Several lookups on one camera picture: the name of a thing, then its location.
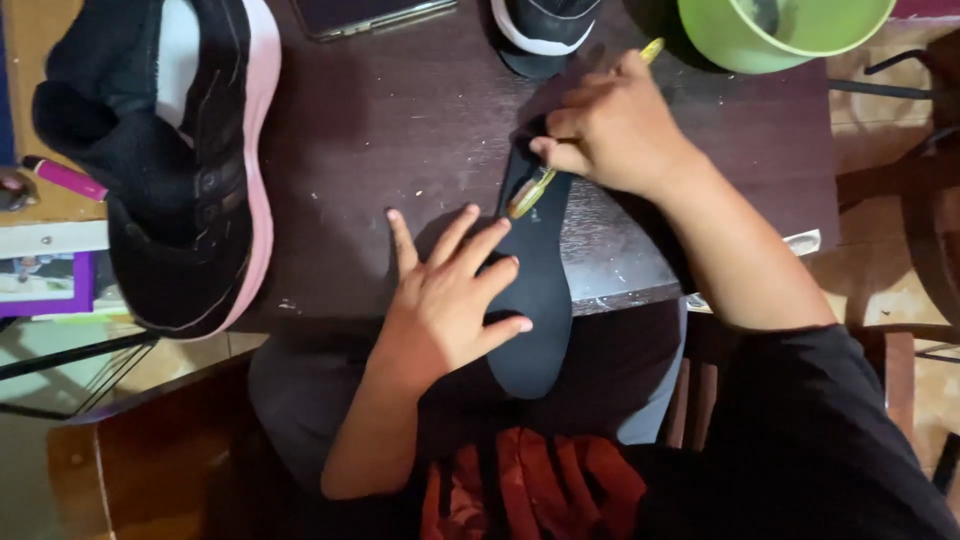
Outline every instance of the smartphone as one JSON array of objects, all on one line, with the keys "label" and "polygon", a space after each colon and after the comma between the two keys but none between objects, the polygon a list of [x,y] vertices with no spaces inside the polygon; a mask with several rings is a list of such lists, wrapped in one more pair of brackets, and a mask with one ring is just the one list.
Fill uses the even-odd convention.
[{"label": "smartphone", "polygon": [[453,8],[457,0],[291,0],[303,30],[326,41],[413,21]]}]

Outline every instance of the sleeve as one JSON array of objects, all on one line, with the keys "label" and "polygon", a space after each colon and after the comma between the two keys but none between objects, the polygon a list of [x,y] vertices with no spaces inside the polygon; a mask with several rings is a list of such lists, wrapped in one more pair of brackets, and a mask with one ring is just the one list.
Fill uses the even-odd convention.
[{"label": "sleeve", "polygon": [[773,473],[795,491],[816,486],[807,501],[829,499],[841,520],[869,512],[937,531],[925,537],[960,532],[887,416],[863,349],[839,325],[745,337],[723,374],[704,456]]}]

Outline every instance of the yellow brush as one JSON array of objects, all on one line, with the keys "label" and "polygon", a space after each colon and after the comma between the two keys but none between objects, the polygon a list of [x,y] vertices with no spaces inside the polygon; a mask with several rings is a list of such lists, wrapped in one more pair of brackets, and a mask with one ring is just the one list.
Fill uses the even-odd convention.
[{"label": "yellow brush", "polygon": [[[642,51],[640,57],[648,64],[653,62],[660,51],[663,50],[663,38],[658,37],[650,42]],[[511,219],[519,219],[523,214],[530,211],[537,203],[550,181],[557,175],[557,170],[551,167],[541,166],[533,174],[530,180],[516,193],[510,204],[507,205],[507,215]]]}]

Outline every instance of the black insole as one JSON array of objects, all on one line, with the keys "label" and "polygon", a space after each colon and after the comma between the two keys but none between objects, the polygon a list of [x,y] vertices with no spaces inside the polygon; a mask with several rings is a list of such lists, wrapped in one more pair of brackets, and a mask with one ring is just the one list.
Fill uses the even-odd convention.
[{"label": "black insole", "polygon": [[[540,158],[528,150],[529,142],[529,136],[514,142],[500,195],[500,215],[506,215],[507,203],[540,166]],[[493,299],[488,323],[516,313],[534,323],[532,331],[487,355],[497,381],[518,398],[545,395],[564,362],[573,308],[560,259],[560,232],[573,178],[572,174],[557,173],[534,207],[513,222],[496,249],[500,257],[519,258],[520,270],[516,281]]]}]

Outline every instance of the purple frame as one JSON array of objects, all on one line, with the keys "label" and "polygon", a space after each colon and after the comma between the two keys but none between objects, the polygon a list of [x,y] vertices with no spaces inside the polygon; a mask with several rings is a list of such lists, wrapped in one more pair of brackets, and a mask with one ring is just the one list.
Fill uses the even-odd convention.
[{"label": "purple frame", "polygon": [[93,311],[92,252],[80,252],[73,256],[73,298],[0,303],[0,317],[33,317],[90,311]]}]

